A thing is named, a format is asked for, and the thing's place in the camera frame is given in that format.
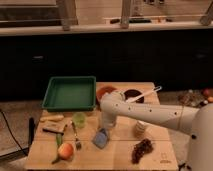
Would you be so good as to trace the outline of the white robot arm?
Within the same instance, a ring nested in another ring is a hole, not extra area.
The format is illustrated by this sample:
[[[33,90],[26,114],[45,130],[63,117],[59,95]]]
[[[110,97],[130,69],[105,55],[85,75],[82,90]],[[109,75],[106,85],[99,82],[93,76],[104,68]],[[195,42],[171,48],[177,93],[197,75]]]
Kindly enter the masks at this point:
[[[202,108],[128,103],[119,91],[100,100],[102,128],[116,125],[118,116],[133,118],[190,136],[185,171],[213,171],[213,104]]]

